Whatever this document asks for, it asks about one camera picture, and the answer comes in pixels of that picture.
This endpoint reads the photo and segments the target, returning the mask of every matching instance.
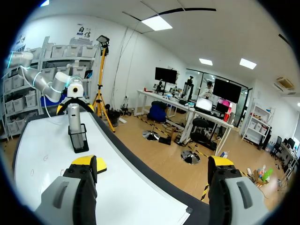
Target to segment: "pen holder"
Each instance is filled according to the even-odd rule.
[[[79,133],[72,134],[69,126],[68,134],[70,135],[75,153],[85,152],[89,150],[88,141],[86,139],[86,128],[84,123],[81,124],[81,132]]]

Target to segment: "white table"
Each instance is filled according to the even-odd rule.
[[[298,160],[296,154],[294,154],[293,151],[290,148],[288,148],[283,142],[280,144],[280,146],[283,149],[283,151],[281,152],[281,157],[285,161],[284,165],[287,165],[290,160],[293,159],[295,159],[296,161]]]
[[[143,105],[142,105],[142,112],[137,112],[140,95],[144,95],[144,100],[143,100]],[[178,102],[174,102],[174,101],[171,101],[169,99],[166,99],[163,96],[161,96],[159,94],[155,94],[153,92],[145,92],[143,90],[137,90],[137,98],[136,98],[135,113],[134,113],[135,116],[144,115],[144,112],[149,113],[149,110],[145,109],[147,97],[154,98],[155,100],[162,101],[162,102],[167,103],[167,104],[169,104],[171,106],[174,106],[176,108],[179,108],[179,109],[182,109],[182,110],[188,112],[187,123],[186,123],[185,127],[182,127],[182,126],[180,126],[180,125],[178,125],[176,123],[173,123],[170,120],[166,120],[167,123],[170,123],[171,125],[179,128],[179,129],[183,129],[182,136],[180,138],[180,142],[183,142],[184,141],[184,137],[186,136],[186,132],[188,130],[188,126],[189,126],[191,120],[194,117],[195,109],[193,107],[184,106],[182,104],[179,104]]]
[[[102,157],[107,164],[107,171],[97,176],[98,224],[181,225],[186,221],[190,216],[186,212],[188,206],[166,193],[134,167],[119,151],[120,148],[112,143],[112,138],[107,137],[107,132],[114,136],[108,128],[104,124],[100,128],[95,115],[82,112],[81,123],[86,126],[90,150],[78,154],[72,148],[66,115],[33,120],[26,124],[14,160],[16,187],[24,204],[35,210],[41,203],[42,192],[58,176],[63,175],[73,160],[86,155],[96,155]],[[145,164],[142,169],[149,172]]]
[[[215,152],[215,155],[218,155],[231,131],[231,129],[233,128],[233,125],[230,125],[228,124],[227,122],[219,119],[219,118],[216,118],[214,116],[211,116],[211,115],[207,115],[207,114],[204,114],[202,112],[198,112],[196,111],[194,108],[191,108],[191,107],[188,107],[188,106],[184,106],[184,105],[181,105],[179,104],[178,102],[174,102],[174,101],[171,101],[169,99],[166,99],[164,98],[163,96],[161,95],[158,95],[158,94],[155,94],[153,92],[145,92],[143,90],[137,90],[137,98],[136,98],[136,103],[135,103],[135,113],[134,115],[137,116],[137,115],[143,115],[144,112],[149,112],[149,110],[145,109],[145,106],[146,106],[146,101],[147,101],[147,97],[150,97],[150,98],[154,98],[156,100],[159,100],[159,101],[162,101],[162,102],[165,102],[169,105],[172,105],[174,107],[177,107],[179,109],[182,109],[186,112],[188,112],[188,118],[187,118],[187,123],[185,125],[185,127],[181,127],[175,123],[173,123],[172,121],[170,120],[167,120],[168,123],[170,123],[171,125],[174,125],[175,127],[178,127],[178,128],[182,128],[183,129],[183,132],[182,132],[182,135],[181,135],[181,138],[180,138],[180,142],[184,142],[188,140],[188,137],[192,131],[192,128],[193,128],[193,119],[199,115],[207,120],[210,120],[216,124],[219,124],[223,127],[226,128],[226,131],[220,141],[220,143],[217,145],[217,149],[216,149],[216,152]],[[143,105],[142,105],[142,112],[137,112],[137,108],[138,108],[138,103],[139,103],[139,97],[140,95],[144,95],[144,100],[143,100]]]
[[[230,124],[228,124],[227,122],[225,122],[224,120],[221,120],[221,119],[219,119],[219,118],[217,118],[217,117],[214,117],[214,116],[211,116],[211,115],[207,115],[207,114],[205,114],[205,113],[198,112],[198,111],[195,110],[195,111],[194,111],[194,115],[193,115],[193,119],[194,119],[196,116],[201,116],[201,117],[203,117],[203,118],[205,118],[205,119],[207,119],[207,120],[210,120],[210,121],[214,122],[214,123],[215,123],[215,126],[216,126],[217,124],[219,124],[219,125],[221,125],[221,126],[223,126],[223,127],[226,128],[226,131],[225,131],[225,133],[224,133],[224,135],[223,135],[223,137],[222,137],[220,143],[217,145],[217,149],[216,149],[216,152],[215,152],[215,156],[219,155],[219,153],[220,153],[220,151],[221,151],[221,149],[222,149],[224,143],[225,143],[226,140],[227,140],[227,137],[228,137],[228,135],[229,135],[231,129],[233,128],[233,125],[230,125]],[[183,137],[183,139],[184,139],[186,142],[187,142],[188,137],[189,137],[189,135],[190,135],[190,133],[191,133],[191,131],[192,131],[192,128],[193,128],[193,120],[190,121],[190,124],[189,124],[189,126],[188,126],[187,132],[185,133],[185,137]]]

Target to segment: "person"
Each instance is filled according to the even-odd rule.
[[[213,85],[211,81],[208,81],[206,84],[205,90],[199,95],[199,97],[209,99],[212,95]]]

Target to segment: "power strip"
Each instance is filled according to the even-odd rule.
[[[127,123],[127,120],[124,120],[122,118],[119,118],[119,120],[122,122],[122,123]]]

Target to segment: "air conditioner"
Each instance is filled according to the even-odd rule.
[[[293,95],[295,94],[295,87],[292,82],[284,77],[279,77],[273,83],[273,87],[280,91],[282,94]]]

